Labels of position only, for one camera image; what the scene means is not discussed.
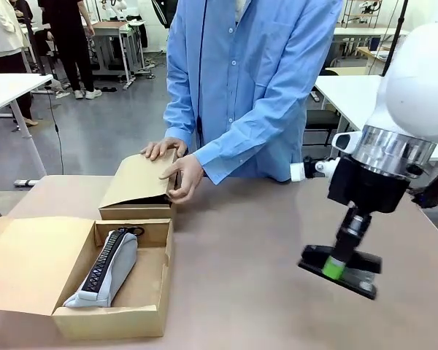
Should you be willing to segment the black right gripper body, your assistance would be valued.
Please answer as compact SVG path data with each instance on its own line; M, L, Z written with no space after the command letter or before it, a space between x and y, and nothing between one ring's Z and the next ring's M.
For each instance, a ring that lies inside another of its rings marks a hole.
M344 156L331 178L328 199L362 212L390 214L396 210L410 182L370 171L351 156Z

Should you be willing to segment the small cardboard box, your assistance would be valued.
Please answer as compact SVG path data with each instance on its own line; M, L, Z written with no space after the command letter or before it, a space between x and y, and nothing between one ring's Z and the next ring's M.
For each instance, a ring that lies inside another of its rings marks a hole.
M176 159L175 149L154 161L141 154L125 158L99 204L101 218L174 219L176 208L168 191L176 187L177 180L160 176Z

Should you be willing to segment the grey Campus pencil case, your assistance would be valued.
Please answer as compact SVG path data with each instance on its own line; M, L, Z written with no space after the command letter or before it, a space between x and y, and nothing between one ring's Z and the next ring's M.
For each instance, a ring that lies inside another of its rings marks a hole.
M140 226L110 231L84 281L64 306L109 308L137 261L138 237L144 232Z

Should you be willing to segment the person's left forearm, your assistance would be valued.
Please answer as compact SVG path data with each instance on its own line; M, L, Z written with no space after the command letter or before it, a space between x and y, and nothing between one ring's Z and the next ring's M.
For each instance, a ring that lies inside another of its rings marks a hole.
M194 152L214 184L226 177L270 177L279 182L291 178L290 164L302 159L306 107L265 99L234 121L222 136Z

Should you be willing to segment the person's right forearm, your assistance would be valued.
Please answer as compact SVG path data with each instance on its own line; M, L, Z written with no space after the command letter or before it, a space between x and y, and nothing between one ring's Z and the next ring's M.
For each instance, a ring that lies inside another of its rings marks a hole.
M191 147L198 117L198 88L191 87L188 75L169 75L167 92L171 101L164 112L165 137L179 139Z

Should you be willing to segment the large cardboard box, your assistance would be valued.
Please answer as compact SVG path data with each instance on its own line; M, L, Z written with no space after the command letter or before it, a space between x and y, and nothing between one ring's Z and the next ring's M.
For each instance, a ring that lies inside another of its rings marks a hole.
M140 226L137 261L109 308L67 308L108 233ZM161 337L169 304L170 219L0 219L0 311L53 319L72 340Z

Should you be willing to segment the person's right hand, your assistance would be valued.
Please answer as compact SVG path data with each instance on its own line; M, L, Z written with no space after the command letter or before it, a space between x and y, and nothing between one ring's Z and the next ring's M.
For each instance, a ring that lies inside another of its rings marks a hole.
M148 145L140 151L140 154L154 161L157 158L163 157L169 149L175 149L177 156L181 158L187 151L187 144L181 139L165 137L160 141L149 142Z

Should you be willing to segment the black chair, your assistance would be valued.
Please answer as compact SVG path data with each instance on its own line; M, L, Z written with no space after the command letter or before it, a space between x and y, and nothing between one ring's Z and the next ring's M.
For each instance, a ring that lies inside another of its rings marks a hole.
M303 143L304 147L330 145L331 133L339 126L341 114L333 107L327 109L323 106L322 109L307 110L307 124L305 131L309 132L326 132L326 140L323 143Z

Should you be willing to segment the white table behind robot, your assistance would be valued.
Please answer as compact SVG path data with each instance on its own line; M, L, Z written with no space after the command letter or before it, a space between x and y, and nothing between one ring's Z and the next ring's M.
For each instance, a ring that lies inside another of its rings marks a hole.
M374 111L381 80L378 75L319 76L315 86L352 128L360 130Z

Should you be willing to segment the wooden background table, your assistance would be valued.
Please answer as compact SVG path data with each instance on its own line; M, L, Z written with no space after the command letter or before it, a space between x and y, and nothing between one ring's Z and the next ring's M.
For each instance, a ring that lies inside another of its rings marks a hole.
M339 76L381 75L389 50L384 46L375 51L370 51L368 47L358 47L356 54L350 60L335 59L327 70Z

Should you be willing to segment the person in blue shirt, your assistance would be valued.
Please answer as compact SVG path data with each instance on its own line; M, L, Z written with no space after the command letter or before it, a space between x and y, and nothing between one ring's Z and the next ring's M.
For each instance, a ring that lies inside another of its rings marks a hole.
M167 77L198 88L194 152L265 99L306 107L342 0L179 0L167 41Z

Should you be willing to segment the brown-topped background table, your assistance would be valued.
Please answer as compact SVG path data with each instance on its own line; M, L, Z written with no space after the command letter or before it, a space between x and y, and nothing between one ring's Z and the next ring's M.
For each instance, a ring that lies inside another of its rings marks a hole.
M93 24L89 41L91 68L99 77L117 77L128 90L135 81L130 38L133 31L126 21L99 21Z

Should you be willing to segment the bystander in black clothes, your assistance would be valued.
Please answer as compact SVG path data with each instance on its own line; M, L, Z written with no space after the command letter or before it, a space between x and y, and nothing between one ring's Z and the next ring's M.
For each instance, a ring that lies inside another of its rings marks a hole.
M37 0L42 22L50 26L64 71L76 99L95 99L101 91L94 87L87 35L93 26L83 0Z

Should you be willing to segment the white side table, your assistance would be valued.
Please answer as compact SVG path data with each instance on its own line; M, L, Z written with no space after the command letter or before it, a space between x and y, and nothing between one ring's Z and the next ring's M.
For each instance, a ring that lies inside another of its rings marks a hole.
M26 149L38 174L37 179L17 179L14 183L16 187L33 187L42 177L47 175L32 135L29 133L26 121L18 106L18 98L50 82L52 78L53 76L50 74L0 74L0 108L8 105L11 106L12 113L18 122L21 136L25 141Z

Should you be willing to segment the bystander in white coat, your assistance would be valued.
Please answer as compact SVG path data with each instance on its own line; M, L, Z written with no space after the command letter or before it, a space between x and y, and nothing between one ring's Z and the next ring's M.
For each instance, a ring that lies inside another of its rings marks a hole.
M29 42L9 0L0 0L0 73L25 74L23 51Z

